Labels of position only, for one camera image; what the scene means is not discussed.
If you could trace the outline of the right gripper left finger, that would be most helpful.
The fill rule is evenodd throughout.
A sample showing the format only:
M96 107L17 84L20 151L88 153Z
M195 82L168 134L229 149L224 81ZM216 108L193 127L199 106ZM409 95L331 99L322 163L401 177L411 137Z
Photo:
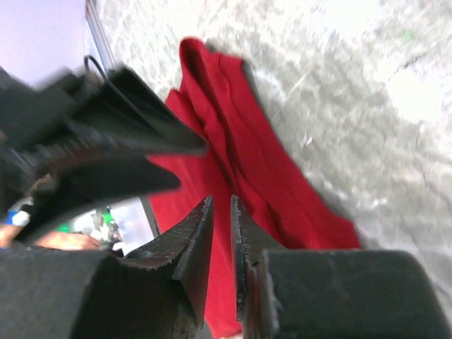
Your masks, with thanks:
M195 338L204 322L211 197L150 243L106 251L1 252L2 338Z

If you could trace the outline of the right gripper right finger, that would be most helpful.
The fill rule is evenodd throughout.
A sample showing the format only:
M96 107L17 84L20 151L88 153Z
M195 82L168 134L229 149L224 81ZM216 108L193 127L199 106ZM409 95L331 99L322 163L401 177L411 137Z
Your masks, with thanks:
M231 200L245 338L450 338L419 261L404 251L287 249Z

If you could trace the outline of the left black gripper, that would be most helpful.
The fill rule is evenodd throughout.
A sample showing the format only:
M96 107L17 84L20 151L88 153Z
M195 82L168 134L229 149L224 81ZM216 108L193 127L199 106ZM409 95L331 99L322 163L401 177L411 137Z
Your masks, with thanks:
M89 137L74 134L56 150L44 147L69 122L73 132ZM144 157L84 165L82 148L100 138L147 154L202 155L207 148L129 68L110 73L101 85L68 72L40 92L1 72L1 217L51 172L46 155L69 156L68 167L80 165L38 186L17 240L38 240L89 210L180 186L175 174Z

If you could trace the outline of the red t shirt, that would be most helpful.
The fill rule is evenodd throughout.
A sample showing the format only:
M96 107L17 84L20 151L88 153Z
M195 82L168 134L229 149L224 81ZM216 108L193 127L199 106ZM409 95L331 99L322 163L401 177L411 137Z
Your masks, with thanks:
M180 179L173 192L150 197L161 232L206 196L214 201L214 235L205 317L214 338L241 333L231 247L231 197L290 249L356 249L353 224L333 213L274 134L235 56L210 51L193 37L179 46L182 81L166 105L204 137L206 155L157 156Z

